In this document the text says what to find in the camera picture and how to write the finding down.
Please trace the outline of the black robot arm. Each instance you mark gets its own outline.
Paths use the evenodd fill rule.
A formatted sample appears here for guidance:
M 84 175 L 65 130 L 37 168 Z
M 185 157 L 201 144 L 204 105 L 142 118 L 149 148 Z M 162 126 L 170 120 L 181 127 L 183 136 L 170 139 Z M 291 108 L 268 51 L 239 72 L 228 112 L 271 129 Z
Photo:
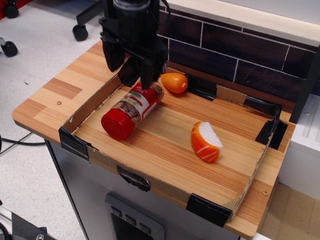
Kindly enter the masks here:
M 110 71 L 118 70 L 122 84 L 137 80 L 148 89 L 164 72 L 168 47 L 157 35 L 158 0 L 105 0 L 101 40 Z

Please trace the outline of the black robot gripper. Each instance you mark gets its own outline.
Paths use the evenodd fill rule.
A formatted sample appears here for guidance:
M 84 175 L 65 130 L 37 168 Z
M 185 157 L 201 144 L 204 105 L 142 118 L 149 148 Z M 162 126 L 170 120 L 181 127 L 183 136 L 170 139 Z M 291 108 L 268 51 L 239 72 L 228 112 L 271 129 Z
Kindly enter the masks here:
M 102 47 L 110 71 L 117 70 L 125 61 L 125 54 L 141 61 L 140 81 L 147 90 L 158 80 L 168 55 L 168 48 L 157 36 L 160 21 L 158 0 L 104 0 Z

